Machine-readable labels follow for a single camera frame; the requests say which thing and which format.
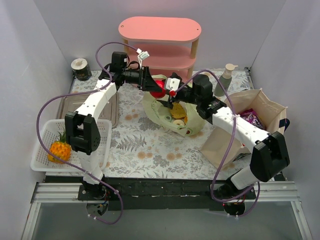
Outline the beige canvas tote bag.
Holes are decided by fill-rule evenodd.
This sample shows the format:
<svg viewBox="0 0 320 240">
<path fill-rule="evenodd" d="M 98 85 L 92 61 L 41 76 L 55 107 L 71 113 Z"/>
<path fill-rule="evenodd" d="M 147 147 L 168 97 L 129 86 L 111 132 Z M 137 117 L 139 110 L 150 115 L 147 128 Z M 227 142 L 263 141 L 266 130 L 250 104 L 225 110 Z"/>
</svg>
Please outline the beige canvas tote bag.
<svg viewBox="0 0 320 240">
<path fill-rule="evenodd" d="M 213 115 L 215 128 L 203 144 L 200 152 L 216 168 L 219 167 L 227 147 L 231 140 L 234 120 L 236 120 L 235 140 L 227 154 L 224 165 L 252 153 L 256 141 L 263 141 L 268 133 L 273 134 L 285 131 L 282 122 L 286 121 L 287 108 L 271 101 L 261 89 L 244 90 L 229 95 L 231 103 L 237 115 L 245 110 L 254 109 L 262 120 L 265 130 L 259 129 L 241 117 L 235 117 L 231 111 L 231 103 L 228 99 L 224 102 L 227 107 L 218 110 Z"/>
</svg>

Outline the toy pineapple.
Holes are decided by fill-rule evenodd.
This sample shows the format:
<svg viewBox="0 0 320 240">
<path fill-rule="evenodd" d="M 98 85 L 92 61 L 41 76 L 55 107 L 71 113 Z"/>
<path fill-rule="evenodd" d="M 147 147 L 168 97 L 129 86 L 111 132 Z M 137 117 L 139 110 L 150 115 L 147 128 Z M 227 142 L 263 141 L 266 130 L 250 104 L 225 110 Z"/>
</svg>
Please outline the toy pineapple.
<svg viewBox="0 0 320 240">
<path fill-rule="evenodd" d="M 54 142 L 50 145 L 49 151 L 57 156 L 59 159 L 68 162 L 71 153 L 72 148 L 67 143 L 67 137 L 66 137 L 66 130 L 64 129 L 63 132 L 58 132 L 58 137 L 54 140 Z"/>
</svg>

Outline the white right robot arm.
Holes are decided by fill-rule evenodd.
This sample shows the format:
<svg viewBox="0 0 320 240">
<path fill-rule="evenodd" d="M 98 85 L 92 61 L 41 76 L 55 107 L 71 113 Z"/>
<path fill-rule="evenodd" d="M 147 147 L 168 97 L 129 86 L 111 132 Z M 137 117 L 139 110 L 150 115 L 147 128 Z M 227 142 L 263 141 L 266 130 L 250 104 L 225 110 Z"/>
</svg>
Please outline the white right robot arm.
<svg viewBox="0 0 320 240">
<path fill-rule="evenodd" d="M 290 164 L 290 158 L 282 133 L 269 133 L 236 116 L 230 104 L 214 96 L 212 88 L 206 75 L 195 76 L 192 86 L 187 86 L 173 74 L 164 81 L 163 89 L 169 98 L 161 103 L 170 109 L 178 102 L 195 104 L 202 119 L 229 132 L 251 152 L 250 164 L 230 176 L 223 186 L 230 198 L 237 199 L 247 187 L 257 182 L 268 182 L 285 169 Z"/>
</svg>

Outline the red toy apple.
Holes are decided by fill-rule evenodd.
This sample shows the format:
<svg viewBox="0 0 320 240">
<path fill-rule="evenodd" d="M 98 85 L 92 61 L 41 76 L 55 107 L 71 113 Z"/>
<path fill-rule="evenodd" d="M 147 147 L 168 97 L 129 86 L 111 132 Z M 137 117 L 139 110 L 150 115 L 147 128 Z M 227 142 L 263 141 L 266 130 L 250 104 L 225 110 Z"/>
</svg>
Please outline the red toy apple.
<svg viewBox="0 0 320 240">
<path fill-rule="evenodd" d="M 162 80 L 155 80 L 155 83 L 157 84 L 156 89 L 150 91 L 149 93 L 155 99 L 161 99 L 166 95 L 165 82 Z"/>
</svg>

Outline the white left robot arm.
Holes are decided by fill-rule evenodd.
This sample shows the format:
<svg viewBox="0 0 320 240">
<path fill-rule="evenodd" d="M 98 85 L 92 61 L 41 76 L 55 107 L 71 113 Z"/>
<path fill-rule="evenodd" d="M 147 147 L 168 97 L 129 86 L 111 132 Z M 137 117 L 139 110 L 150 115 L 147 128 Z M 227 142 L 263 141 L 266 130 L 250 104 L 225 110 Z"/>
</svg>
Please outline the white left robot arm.
<svg viewBox="0 0 320 240">
<path fill-rule="evenodd" d="M 97 81 L 94 92 L 79 108 L 64 117 L 66 142 L 80 159 L 83 180 L 91 185 L 89 194 L 95 200 L 103 199 L 107 193 L 106 187 L 100 183 L 104 175 L 95 156 L 101 141 L 97 121 L 103 108 L 124 83 L 136 84 L 140 90 L 157 93 L 161 97 L 166 94 L 163 85 L 152 78 L 149 68 L 142 65 L 149 53 L 139 48 L 136 53 L 139 67 L 133 70 L 127 68 L 125 52 L 114 52 L 109 68 L 102 70 L 107 76 Z"/>
</svg>

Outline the green plastic grocery bag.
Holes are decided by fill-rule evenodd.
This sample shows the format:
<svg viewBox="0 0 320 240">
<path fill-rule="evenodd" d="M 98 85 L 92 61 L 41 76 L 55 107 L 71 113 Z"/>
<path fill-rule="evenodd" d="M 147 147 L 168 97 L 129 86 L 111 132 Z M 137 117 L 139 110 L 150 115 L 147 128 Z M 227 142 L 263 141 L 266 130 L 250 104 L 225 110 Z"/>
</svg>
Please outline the green plastic grocery bag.
<svg viewBox="0 0 320 240">
<path fill-rule="evenodd" d="M 166 95 L 159 100 L 168 100 L 169 97 Z M 180 134 L 183 137 L 189 137 L 196 135 L 202 130 L 205 125 L 205 120 L 202 119 L 196 110 L 194 104 L 178 102 L 182 105 L 187 114 L 187 124 L 185 126 L 178 126 L 173 124 L 173 121 L 176 120 L 172 117 L 167 107 L 164 107 L 158 99 L 151 96 L 149 92 L 146 92 L 142 98 L 142 106 L 147 115 L 147 117 L 155 124 L 171 130 L 175 133 Z"/>
</svg>

